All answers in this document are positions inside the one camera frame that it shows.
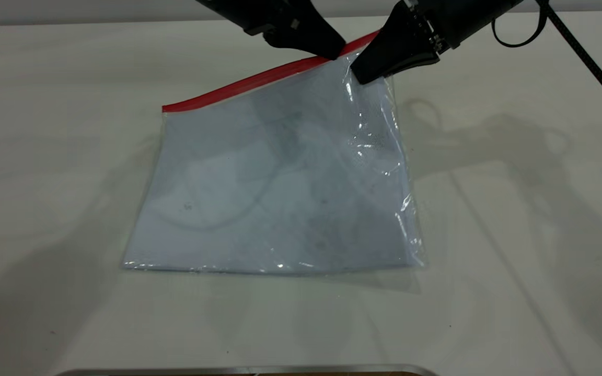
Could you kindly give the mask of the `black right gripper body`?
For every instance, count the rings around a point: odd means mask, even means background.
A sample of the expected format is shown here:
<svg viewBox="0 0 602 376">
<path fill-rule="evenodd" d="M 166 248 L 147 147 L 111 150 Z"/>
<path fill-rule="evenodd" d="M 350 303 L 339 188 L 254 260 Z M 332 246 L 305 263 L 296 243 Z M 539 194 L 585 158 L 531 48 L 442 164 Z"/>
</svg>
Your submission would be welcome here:
<svg viewBox="0 0 602 376">
<path fill-rule="evenodd" d="M 444 53 L 519 5 L 521 1 L 407 1 L 420 18 L 408 49 L 414 53 Z"/>
</svg>

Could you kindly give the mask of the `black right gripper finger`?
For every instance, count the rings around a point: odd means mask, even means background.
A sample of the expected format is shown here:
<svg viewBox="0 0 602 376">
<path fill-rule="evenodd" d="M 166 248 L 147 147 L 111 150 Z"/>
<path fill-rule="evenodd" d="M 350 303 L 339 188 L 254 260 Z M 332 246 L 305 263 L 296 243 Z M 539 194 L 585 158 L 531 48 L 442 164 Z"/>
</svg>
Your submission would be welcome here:
<svg viewBox="0 0 602 376">
<path fill-rule="evenodd" d="M 412 63 L 428 58 L 428 23 L 415 7 L 397 3 L 357 63 Z"/>
<path fill-rule="evenodd" d="M 439 62 L 427 25 L 384 25 L 351 64 L 360 84 Z"/>
</svg>

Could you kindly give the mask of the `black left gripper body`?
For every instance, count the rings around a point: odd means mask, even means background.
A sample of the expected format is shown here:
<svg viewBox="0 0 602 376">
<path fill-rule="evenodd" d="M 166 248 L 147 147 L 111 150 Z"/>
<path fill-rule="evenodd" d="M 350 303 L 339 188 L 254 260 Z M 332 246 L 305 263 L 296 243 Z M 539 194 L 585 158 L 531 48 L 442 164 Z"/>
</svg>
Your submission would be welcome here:
<svg viewBox="0 0 602 376">
<path fill-rule="evenodd" d="M 248 35 L 294 33 L 303 1 L 198 1 L 212 12 L 236 24 Z"/>
</svg>

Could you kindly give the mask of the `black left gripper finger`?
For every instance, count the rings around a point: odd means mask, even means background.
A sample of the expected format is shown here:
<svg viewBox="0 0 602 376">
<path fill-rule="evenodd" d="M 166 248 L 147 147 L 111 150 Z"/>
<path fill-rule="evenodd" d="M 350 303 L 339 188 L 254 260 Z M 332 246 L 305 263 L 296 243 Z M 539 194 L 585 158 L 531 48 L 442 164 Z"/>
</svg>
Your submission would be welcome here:
<svg viewBox="0 0 602 376">
<path fill-rule="evenodd" d="M 280 49 L 298 49 L 298 26 L 292 28 L 275 28 L 264 33 L 264 40 L 272 47 Z"/>
<path fill-rule="evenodd" d="M 298 49 L 325 59 L 337 59 L 346 41 L 311 1 L 298 2 Z"/>
</svg>

